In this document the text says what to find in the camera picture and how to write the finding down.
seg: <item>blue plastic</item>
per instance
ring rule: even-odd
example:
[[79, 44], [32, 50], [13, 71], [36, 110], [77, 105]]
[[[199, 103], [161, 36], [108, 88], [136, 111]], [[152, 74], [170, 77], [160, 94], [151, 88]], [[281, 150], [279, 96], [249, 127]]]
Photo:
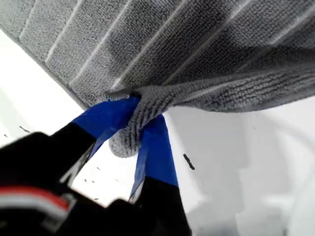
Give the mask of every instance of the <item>blue plastic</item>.
[[178, 187], [172, 149], [163, 115], [150, 121], [142, 132], [131, 195], [145, 176]]
[[102, 102], [89, 108], [72, 121], [96, 138], [90, 157], [107, 139], [127, 126], [139, 100], [139, 98], [131, 97], [118, 101]]

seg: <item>gray towel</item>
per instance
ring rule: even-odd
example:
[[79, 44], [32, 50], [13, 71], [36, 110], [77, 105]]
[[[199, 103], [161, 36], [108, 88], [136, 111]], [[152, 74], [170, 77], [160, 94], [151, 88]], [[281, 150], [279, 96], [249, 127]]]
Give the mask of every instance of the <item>gray towel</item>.
[[247, 112], [315, 94], [315, 0], [0, 0], [0, 27], [84, 108], [141, 94], [110, 140], [121, 157], [170, 106]]

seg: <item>red stripe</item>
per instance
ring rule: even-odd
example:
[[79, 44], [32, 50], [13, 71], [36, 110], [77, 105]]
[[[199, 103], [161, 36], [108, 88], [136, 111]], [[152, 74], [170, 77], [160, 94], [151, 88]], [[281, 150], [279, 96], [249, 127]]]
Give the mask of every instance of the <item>red stripe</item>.
[[67, 210], [68, 203], [66, 200], [60, 198], [59, 196], [40, 188], [29, 187], [29, 186], [5, 186], [0, 187], [0, 195], [2, 194], [28, 194], [37, 197], [44, 198], [54, 205], [58, 205], [59, 207]]

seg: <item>white stripe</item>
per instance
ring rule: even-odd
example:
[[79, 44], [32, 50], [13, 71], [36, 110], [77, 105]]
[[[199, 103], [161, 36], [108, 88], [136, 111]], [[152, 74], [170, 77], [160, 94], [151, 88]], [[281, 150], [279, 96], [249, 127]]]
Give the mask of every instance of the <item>white stripe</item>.
[[156, 40], [156, 38], [162, 33], [162, 31], [169, 25], [171, 20], [176, 16], [179, 9], [182, 8], [184, 3], [187, 0], [183, 0], [181, 4], [174, 10], [174, 12], [170, 15], [170, 17], [165, 21], [165, 23], [159, 28], [159, 30], [155, 33], [155, 35], [148, 41], [148, 43], [145, 45], [145, 47], [141, 50], [140, 53], [131, 61], [131, 63], [128, 65], [128, 67], [125, 69], [125, 71], [120, 75], [120, 77], [115, 81], [111, 89], [115, 89], [117, 85], [125, 78], [126, 74], [134, 67], [134, 65], [139, 61], [139, 59], [142, 57], [142, 55], [148, 50], [148, 48], [151, 46], [151, 44]]
[[66, 210], [49, 200], [26, 194], [1, 194], [0, 208], [34, 208], [57, 218], [66, 218], [67, 216]]
[[123, 9], [120, 11], [120, 13], [118, 14], [118, 16], [116, 17], [116, 19], [114, 20], [114, 22], [112, 23], [112, 25], [109, 27], [108, 31], [106, 32], [106, 34], [104, 35], [104, 37], [101, 39], [101, 41], [98, 43], [98, 45], [94, 48], [93, 52], [91, 53], [91, 55], [89, 56], [89, 58], [85, 61], [85, 63], [83, 64], [83, 66], [80, 68], [78, 74], [69, 81], [69, 85], [72, 85], [74, 81], [76, 81], [80, 75], [82, 74], [82, 72], [86, 69], [86, 67], [88, 66], [88, 64], [90, 63], [90, 61], [92, 60], [92, 58], [95, 56], [95, 54], [98, 52], [99, 48], [102, 46], [102, 44], [105, 42], [105, 40], [108, 38], [109, 34], [111, 33], [111, 31], [113, 30], [113, 28], [115, 27], [116, 23], [119, 21], [120, 17], [124, 14], [124, 12], [126, 11], [126, 9], [128, 8], [129, 4], [131, 3], [131, 0], [128, 0], [128, 2], [124, 5]]
[[61, 37], [63, 36], [63, 34], [65, 33], [65, 31], [68, 29], [76, 11], [78, 10], [80, 4], [82, 3], [82, 0], [78, 0], [77, 4], [75, 5], [75, 7], [73, 8], [73, 11], [69, 17], [69, 19], [67, 20], [67, 22], [65, 23], [65, 26], [63, 28], [63, 30], [61, 30], [61, 32], [58, 34], [55, 42], [53, 43], [53, 45], [51, 46], [51, 48], [49, 49], [49, 52], [47, 54], [47, 57], [46, 57], [46, 60], [45, 60], [45, 63], [47, 63], [56, 47], [56, 45], [58, 44], [58, 42], [60, 41]]
[[33, 6], [33, 7], [31, 8], [31, 10], [30, 10], [29, 17], [28, 17], [28, 19], [25, 21], [25, 25], [24, 25], [24, 27], [23, 27], [23, 29], [22, 29], [20, 35], [19, 35], [19, 39], [20, 39], [20, 40], [21, 40], [21, 38], [23, 37], [23, 34], [25, 33], [25, 30], [26, 30], [27, 26], [28, 26], [29, 23], [30, 23], [30, 19], [31, 19], [32, 14], [33, 14], [34, 9], [35, 9], [36, 1], [37, 1], [37, 0], [35, 0], [34, 6]]
[[258, 52], [254, 57], [252, 57], [250, 60], [248, 60], [245, 64], [243, 64], [239, 69], [237, 69], [237, 72], [241, 71], [242, 69], [246, 68], [249, 64], [251, 64], [253, 61], [258, 59], [260, 56], [265, 54], [266, 51], [268, 51], [271, 47], [275, 47], [279, 44], [281, 44], [287, 36], [290, 35], [292, 31], [297, 30], [296, 27], [301, 25], [302, 23], [307, 23], [307, 18], [309, 18], [311, 15], [313, 15], [315, 11], [315, 4], [310, 7], [302, 16], [297, 17], [292, 24], [288, 25], [286, 28], [284, 28], [267, 46], [265, 46], [260, 52]]
[[222, 32], [222, 30], [225, 28], [225, 26], [227, 24], [229, 24], [237, 15], [239, 15], [244, 9], [245, 7], [254, 0], [245, 0], [243, 2], [243, 4], [240, 4], [237, 9], [235, 11], [233, 11], [232, 15], [229, 17], [229, 19], [223, 24], [221, 25], [214, 33], [211, 34], [211, 36], [203, 43], [199, 46], [199, 48], [196, 49], [196, 51], [194, 51], [191, 56], [186, 59], [186, 61], [184, 61], [184, 63], [179, 66], [177, 68], [177, 70], [171, 74], [167, 80], [165, 80], [162, 85], [166, 85], [168, 84], [169, 82], [171, 82], [174, 77], [179, 73], [181, 72], [207, 45], [209, 45], [209, 43], [216, 38], [216, 36]]
[[198, 91], [196, 94], [194, 94], [194, 95], [192, 95], [192, 96], [190, 96], [190, 97], [188, 97], [188, 98], [182, 100], [181, 102], [188, 102], [188, 101], [190, 101], [190, 100], [193, 100], [193, 99], [195, 99], [195, 98], [198, 98], [198, 97], [201, 97], [201, 96], [203, 96], [203, 95], [206, 95], [206, 94], [208, 94], [208, 93], [210, 93], [210, 92], [213, 92], [213, 91], [215, 91], [215, 90], [217, 90], [217, 89], [223, 88], [223, 87], [225, 87], [225, 86], [227, 86], [227, 85], [235, 84], [235, 83], [237, 83], [237, 82], [238, 82], [238, 81], [227, 82], [227, 83], [223, 83], [223, 84], [220, 84], [220, 85], [216, 85], [216, 86], [213, 86], [213, 87], [210, 87], [210, 88], [207, 88], [207, 89], [203, 89], [203, 90], [201, 90], [201, 91]]

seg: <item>gray fabric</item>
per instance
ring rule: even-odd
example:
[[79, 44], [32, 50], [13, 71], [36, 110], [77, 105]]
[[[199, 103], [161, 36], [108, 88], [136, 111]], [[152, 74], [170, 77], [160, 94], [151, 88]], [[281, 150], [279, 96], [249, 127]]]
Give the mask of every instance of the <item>gray fabric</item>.
[[141, 94], [110, 140], [121, 157], [170, 106], [248, 112], [315, 94], [315, 0], [0, 0], [0, 27], [85, 108]]

